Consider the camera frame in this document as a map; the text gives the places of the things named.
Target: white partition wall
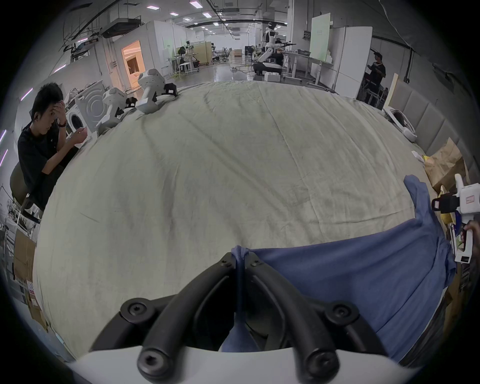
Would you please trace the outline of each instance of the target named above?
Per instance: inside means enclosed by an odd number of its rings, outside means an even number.
[[[130,80],[127,74],[127,70],[123,63],[122,49],[135,41],[140,42],[140,49],[146,69],[160,68],[160,53],[158,51],[158,45],[156,43],[156,35],[154,23],[149,22],[144,24],[133,31],[123,35],[119,39],[115,40],[113,47],[115,50],[115,56],[117,58],[117,67],[120,70],[120,75],[123,79],[123,84],[126,89],[130,88]]]
[[[342,58],[343,41],[345,38],[346,27],[331,28],[328,35],[328,49],[332,56],[332,66],[323,66],[320,73],[320,82],[325,84],[329,88],[334,88],[336,75],[340,67],[340,61]],[[312,75],[317,75],[317,64],[312,64]]]
[[[334,88],[342,96],[357,97],[370,53],[372,32],[372,27],[347,27]]]
[[[370,53],[372,31],[372,27],[330,29],[328,49],[333,65],[322,67],[320,82],[339,95],[356,98]],[[312,75],[316,75],[313,66]]]

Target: brown paper bag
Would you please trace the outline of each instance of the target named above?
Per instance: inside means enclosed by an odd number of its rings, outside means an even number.
[[[437,193],[440,193],[442,185],[447,191],[455,185],[456,173],[459,173],[469,184],[467,166],[460,150],[450,138],[442,148],[425,160],[425,172]]]

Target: label sticker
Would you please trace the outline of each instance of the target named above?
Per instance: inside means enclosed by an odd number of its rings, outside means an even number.
[[[27,285],[28,285],[28,292],[30,292],[32,295],[35,295],[35,292],[33,291],[33,283],[27,280]]]

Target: bed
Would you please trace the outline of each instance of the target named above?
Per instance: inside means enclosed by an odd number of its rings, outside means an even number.
[[[406,175],[435,197],[421,149],[357,100],[250,81],[159,103],[86,143],[43,214],[36,297],[77,358],[125,300],[175,294],[236,245],[391,229],[415,216]]]

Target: whiteboard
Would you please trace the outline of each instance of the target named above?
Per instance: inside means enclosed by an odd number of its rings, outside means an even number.
[[[326,60],[329,31],[329,13],[312,18],[312,32],[310,36],[310,57],[323,61]]]

